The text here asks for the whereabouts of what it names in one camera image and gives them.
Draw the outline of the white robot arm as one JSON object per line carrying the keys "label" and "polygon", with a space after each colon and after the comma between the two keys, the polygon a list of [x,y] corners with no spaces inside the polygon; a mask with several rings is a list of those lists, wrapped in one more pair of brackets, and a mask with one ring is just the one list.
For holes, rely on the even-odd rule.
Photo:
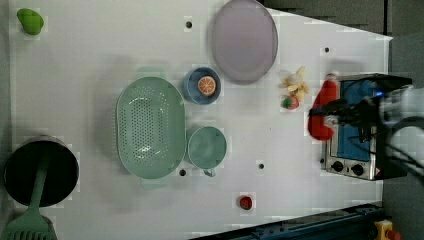
{"label": "white robot arm", "polygon": [[392,127],[404,119],[423,118],[423,89],[407,85],[349,104],[338,98],[335,85],[325,83],[308,112],[307,130],[316,140],[328,141],[339,125],[368,128],[383,124]]}

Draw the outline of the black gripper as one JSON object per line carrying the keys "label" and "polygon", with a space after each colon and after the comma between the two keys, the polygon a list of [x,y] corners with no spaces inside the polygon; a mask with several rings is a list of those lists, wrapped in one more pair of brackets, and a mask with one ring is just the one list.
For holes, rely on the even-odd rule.
{"label": "black gripper", "polygon": [[309,116],[325,116],[324,125],[327,127],[337,127],[339,124],[366,129],[378,125],[379,106],[380,99],[378,97],[364,97],[356,104],[344,101],[337,117],[334,114],[340,108],[340,101],[334,100],[311,108]]}

